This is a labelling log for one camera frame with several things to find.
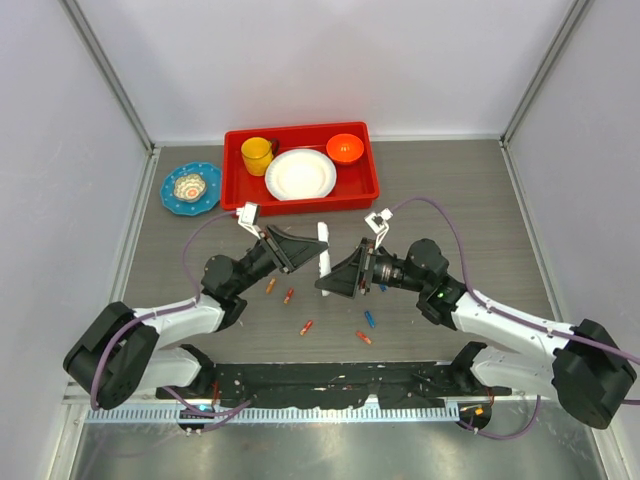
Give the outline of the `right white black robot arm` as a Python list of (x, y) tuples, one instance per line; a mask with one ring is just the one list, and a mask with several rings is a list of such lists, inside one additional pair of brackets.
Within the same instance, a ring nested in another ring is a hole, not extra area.
[(546, 397), (581, 423), (604, 430), (624, 404), (637, 374), (609, 332), (584, 319), (578, 325), (545, 320), (497, 303), (457, 281), (430, 239), (414, 242), (406, 257), (363, 239), (346, 259), (319, 260), (317, 288), (346, 298), (374, 284), (417, 293), (417, 309), (435, 325), (477, 335), (451, 371), (457, 391), (504, 387)]

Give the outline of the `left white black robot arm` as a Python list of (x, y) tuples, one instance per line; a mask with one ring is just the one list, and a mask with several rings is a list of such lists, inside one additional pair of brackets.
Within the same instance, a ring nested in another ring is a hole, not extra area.
[(212, 389), (212, 364), (184, 339), (231, 327), (247, 306), (243, 292), (274, 271), (298, 270), (327, 248), (325, 240), (269, 225), (241, 259), (210, 257), (191, 299), (139, 311), (121, 301), (107, 305), (67, 353), (63, 369), (95, 409), (113, 409), (148, 388), (178, 387), (203, 398)]

